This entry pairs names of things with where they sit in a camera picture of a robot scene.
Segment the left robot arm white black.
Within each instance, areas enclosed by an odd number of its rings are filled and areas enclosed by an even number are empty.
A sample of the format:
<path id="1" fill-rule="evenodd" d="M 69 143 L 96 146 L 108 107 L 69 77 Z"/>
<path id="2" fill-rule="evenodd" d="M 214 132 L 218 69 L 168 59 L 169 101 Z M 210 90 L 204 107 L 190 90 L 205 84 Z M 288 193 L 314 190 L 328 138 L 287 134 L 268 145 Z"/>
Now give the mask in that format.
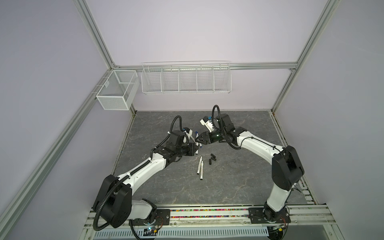
<path id="1" fill-rule="evenodd" d="M 191 129 L 169 132 L 165 142 L 154 147 L 150 157 L 138 166 L 117 177 L 107 176 L 92 207 L 96 213 L 93 229 L 101 231 L 108 226 L 118 228 L 125 221 L 136 219 L 154 223 L 157 206 L 146 199 L 133 200 L 134 193 L 177 158 L 194 156 L 198 148 Z"/>

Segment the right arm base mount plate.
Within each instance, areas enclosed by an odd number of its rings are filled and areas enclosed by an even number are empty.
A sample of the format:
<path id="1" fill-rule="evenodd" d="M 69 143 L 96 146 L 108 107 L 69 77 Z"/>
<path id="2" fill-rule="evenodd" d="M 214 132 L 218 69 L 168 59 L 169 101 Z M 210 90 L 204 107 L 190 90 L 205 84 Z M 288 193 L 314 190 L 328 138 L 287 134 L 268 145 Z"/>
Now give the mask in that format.
<path id="1" fill-rule="evenodd" d="M 268 206 L 249 208 L 249 219 L 252 224 L 289 224 L 291 218 L 287 208 L 281 209 L 279 212 L 273 211 Z"/>

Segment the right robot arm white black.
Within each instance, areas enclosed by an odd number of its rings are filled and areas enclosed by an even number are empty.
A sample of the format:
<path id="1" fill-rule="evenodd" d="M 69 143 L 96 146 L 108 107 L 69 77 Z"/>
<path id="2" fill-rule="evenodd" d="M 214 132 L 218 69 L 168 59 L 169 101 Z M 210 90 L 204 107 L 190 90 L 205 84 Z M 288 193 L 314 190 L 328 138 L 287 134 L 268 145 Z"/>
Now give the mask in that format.
<path id="1" fill-rule="evenodd" d="M 205 116 L 200 123 L 208 130 L 199 134 L 196 142 L 202 145 L 224 142 L 235 150 L 249 150 L 271 165 L 274 185 L 262 210 L 261 218 L 268 223 L 275 223 L 288 217 L 287 199 L 305 173 L 296 149 L 292 146 L 282 147 L 270 143 L 243 127 L 236 128 L 227 114 L 216 119 Z"/>

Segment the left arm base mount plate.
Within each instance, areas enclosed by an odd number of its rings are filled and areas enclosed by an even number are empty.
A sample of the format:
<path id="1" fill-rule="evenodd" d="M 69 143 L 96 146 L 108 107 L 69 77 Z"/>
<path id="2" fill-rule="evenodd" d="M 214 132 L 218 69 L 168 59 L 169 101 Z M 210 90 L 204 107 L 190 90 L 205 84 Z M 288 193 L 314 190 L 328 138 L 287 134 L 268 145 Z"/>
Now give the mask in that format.
<path id="1" fill-rule="evenodd" d="M 171 220 L 171 210 L 170 209 L 162 209 L 157 208 L 156 210 L 152 210 L 149 216 L 145 219 L 133 219 L 133 226 L 168 226 Z"/>

